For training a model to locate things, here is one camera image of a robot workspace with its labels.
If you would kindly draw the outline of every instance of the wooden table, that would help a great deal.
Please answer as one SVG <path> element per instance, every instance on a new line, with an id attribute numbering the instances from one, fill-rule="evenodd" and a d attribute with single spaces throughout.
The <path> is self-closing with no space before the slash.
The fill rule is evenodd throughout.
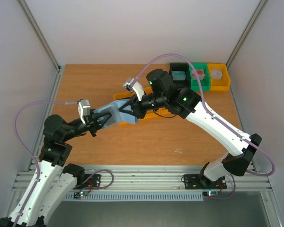
<path id="1" fill-rule="evenodd" d="M 66 65 L 57 101 L 88 99 L 92 108 L 113 101 L 124 92 L 123 83 L 135 77 L 144 65 Z M 140 82 L 149 84 L 146 74 L 153 69 L 169 70 L 168 65 L 152 65 Z M 230 92 L 205 92 L 207 103 L 222 117 L 240 127 Z M 74 105 L 55 105 L 53 114 L 66 121 L 78 118 Z M 226 149 L 198 126 L 175 117 L 156 117 L 135 125 L 113 125 L 68 141 L 73 146 L 68 163 L 95 165 L 204 165 Z"/>

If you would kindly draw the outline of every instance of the gray floor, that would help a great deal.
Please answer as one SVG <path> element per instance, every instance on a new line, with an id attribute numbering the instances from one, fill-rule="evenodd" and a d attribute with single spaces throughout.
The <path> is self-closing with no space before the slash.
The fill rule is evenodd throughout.
<path id="1" fill-rule="evenodd" d="M 266 227 L 259 192 L 225 201 L 62 202 L 48 227 Z"/>

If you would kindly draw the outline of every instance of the white wall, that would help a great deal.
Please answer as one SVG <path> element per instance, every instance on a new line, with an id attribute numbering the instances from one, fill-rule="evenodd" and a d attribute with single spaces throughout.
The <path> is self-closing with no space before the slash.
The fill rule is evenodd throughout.
<path id="1" fill-rule="evenodd" d="M 262 148 L 276 162 L 270 182 L 284 218 L 284 0 L 268 2 L 229 73 L 245 130 L 262 136 Z"/>
<path id="2" fill-rule="evenodd" d="M 61 65 L 141 64 L 169 52 L 225 63 L 258 2 L 27 1 Z"/>
<path id="3" fill-rule="evenodd" d="M 48 98 L 55 69 L 17 1 L 0 0 L 0 217 L 17 171 L 28 166 L 13 132 L 16 111 L 24 104 Z M 27 109 L 19 131 L 28 147 L 36 137 L 44 106 Z"/>

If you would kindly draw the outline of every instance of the brown table surface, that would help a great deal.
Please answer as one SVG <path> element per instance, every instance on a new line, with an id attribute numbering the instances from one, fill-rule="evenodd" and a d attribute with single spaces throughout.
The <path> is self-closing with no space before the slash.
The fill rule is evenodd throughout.
<path id="1" fill-rule="evenodd" d="M 135 77 L 144 65 L 66 65 L 57 101 L 88 99 L 92 108 L 113 101 L 113 94 L 126 91 L 122 85 Z M 140 82 L 149 84 L 146 74 L 153 69 L 169 70 L 169 65 L 152 65 Z M 222 117 L 239 127 L 230 92 L 205 92 L 207 103 Z M 77 106 L 55 105 L 53 114 L 67 122 L 79 117 Z M 156 117 L 135 125 L 112 125 L 68 141 L 73 146 L 67 160 L 74 164 L 94 165 L 204 165 L 226 149 L 198 126 L 175 117 Z"/>

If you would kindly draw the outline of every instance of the robotic arm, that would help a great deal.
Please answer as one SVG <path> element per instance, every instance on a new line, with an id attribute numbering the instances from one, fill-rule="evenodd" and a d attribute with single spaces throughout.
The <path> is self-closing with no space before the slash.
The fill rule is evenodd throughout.
<path id="1" fill-rule="evenodd" d="M 131 87 L 133 79 L 128 79 L 124 87 L 131 92 L 135 91 L 136 94 L 118 109 L 119 112 L 142 119 L 148 110 L 156 111 L 165 107 L 170 113 L 198 125 L 216 138 L 227 149 L 227 153 L 216 161 L 207 163 L 201 170 L 198 181 L 204 189 L 229 173 L 236 176 L 245 174 L 256 149 L 242 138 L 235 136 L 212 116 L 218 116 L 243 138 L 257 146 L 262 140 L 259 135 L 249 135 L 235 128 L 205 104 L 211 111 L 212 115 L 210 115 L 202 105 L 201 97 L 191 89 L 180 89 L 173 86 L 173 81 L 166 71 L 153 70 L 146 78 L 153 93 L 146 95 L 138 82 Z M 112 113 L 109 110 L 96 113 L 95 109 L 90 108 L 87 100 L 80 100 L 78 104 L 80 118 L 70 123 L 58 115 L 51 115 L 45 120 L 44 145 L 39 156 L 39 172 L 41 173 L 39 180 L 36 181 L 36 171 L 23 198 L 9 218 L 0 219 L 0 227 L 45 227 L 65 194 L 76 185 L 82 184 L 84 168 L 74 164 L 63 167 L 72 149 L 72 146 L 65 142 L 85 135 L 88 131 L 95 137 L 96 132 L 112 117 Z M 51 189 L 54 178 L 61 171 L 58 183 Z M 28 195 L 30 199 L 25 208 L 21 210 Z"/>

